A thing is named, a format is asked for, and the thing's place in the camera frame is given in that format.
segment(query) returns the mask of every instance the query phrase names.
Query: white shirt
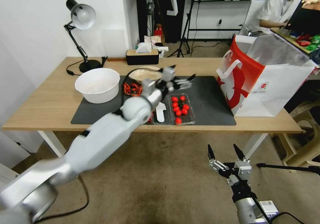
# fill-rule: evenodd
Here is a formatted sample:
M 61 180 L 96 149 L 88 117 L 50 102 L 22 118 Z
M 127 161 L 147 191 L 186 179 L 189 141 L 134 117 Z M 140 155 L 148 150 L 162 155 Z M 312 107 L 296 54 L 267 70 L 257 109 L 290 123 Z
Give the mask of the white shirt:
M 270 29 L 259 26 L 260 20 L 284 23 L 291 18 L 300 1 L 301 0 L 266 0 L 258 12 L 256 19 L 249 25 L 249 29 L 252 32 L 262 31 L 271 34 Z

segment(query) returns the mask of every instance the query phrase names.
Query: computer monitor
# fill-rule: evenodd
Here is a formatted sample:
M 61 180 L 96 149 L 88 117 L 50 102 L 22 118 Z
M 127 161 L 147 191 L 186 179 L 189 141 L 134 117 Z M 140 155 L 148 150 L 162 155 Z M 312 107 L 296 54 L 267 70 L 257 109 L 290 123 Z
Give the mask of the computer monitor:
M 311 35 L 320 33 L 320 0 L 301 0 L 285 29 L 306 32 Z

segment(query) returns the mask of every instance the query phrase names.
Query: tissue box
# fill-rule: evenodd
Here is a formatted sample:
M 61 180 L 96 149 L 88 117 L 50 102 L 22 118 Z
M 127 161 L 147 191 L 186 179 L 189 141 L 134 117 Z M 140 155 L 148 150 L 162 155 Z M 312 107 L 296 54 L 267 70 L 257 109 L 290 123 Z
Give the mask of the tissue box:
M 126 53 L 128 65 L 149 65 L 159 63 L 159 51 L 152 49 L 151 53 L 136 53 L 135 49 L 128 49 Z

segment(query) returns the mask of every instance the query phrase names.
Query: bag handle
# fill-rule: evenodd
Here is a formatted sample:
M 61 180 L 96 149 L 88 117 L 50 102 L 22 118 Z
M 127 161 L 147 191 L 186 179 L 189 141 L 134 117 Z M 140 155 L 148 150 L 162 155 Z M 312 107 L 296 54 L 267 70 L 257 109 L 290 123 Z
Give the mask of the bag handle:
M 231 50 L 228 50 L 227 52 L 226 52 L 226 54 L 223 56 L 223 59 L 230 53 L 230 52 L 232 52 Z M 219 75 L 219 77 L 221 78 L 221 79 L 225 79 L 225 78 L 227 78 L 229 75 L 230 75 L 230 73 L 232 72 L 232 70 L 238 65 L 238 64 L 242 64 L 241 63 L 241 61 L 239 60 L 239 59 L 236 59 L 231 65 L 230 65 L 230 67 L 228 67 L 228 69 L 225 71 L 225 72 L 223 72 L 222 71 L 222 69 L 221 69 L 221 65 L 220 65 L 220 67 L 217 69 L 217 74 Z

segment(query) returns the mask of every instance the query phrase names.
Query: plastic container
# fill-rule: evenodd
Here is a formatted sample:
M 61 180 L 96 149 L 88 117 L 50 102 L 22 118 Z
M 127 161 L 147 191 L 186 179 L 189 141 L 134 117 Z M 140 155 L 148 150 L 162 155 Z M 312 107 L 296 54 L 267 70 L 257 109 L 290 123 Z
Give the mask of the plastic container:
M 75 88 L 90 103 L 105 103 L 119 92 L 120 75 L 113 69 L 98 68 L 83 73 Z
M 154 125 L 173 125 L 174 124 L 172 122 L 173 111 L 170 110 L 170 107 L 172 106 L 172 102 L 171 101 L 169 102 L 167 98 L 165 98 L 161 102 L 164 103 L 166 105 L 166 108 L 167 108 L 167 110 L 163 111 L 164 122 L 159 122 L 157 120 L 157 112 L 154 111 L 153 112 L 153 116 L 151 118 L 151 124 L 154 124 Z
M 188 104 L 189 105 L 189 110 L 188 110 L 188 113 L 186 115 L 182 114 L 180 116 L 176 116 L 175 112 L 173 111 L 171 98 L 172 97 L 177 97 L 180 100 L 181 96 L 185 96 L 186 99 L 183 102 L 183 104 Z M 181 118 L 181 120 L 182 120 L 182 123 L 180 125 L 191 125 L 191 124 L 194 124 L 196 122 L 196 118 L 195 118 L 195 115 L 194 115 L 194 112 L 193 112 L 193 109 L 192 109 L 192 106 L 191 106 L 191 103 L 190 103 L 190 99 L 189 99 L 187 94 L 170 94 L 170 95 L 168 95 L 166 97 L 166 99 L 167 99 L 167 102 L 169 102 L 169 105 L 168 105 L 167 109 L 170 109 L 171 116 L 172 116 L 172 119 L 171 119 L 172 124 L 176 124 L 175 119 L 177 117 Z

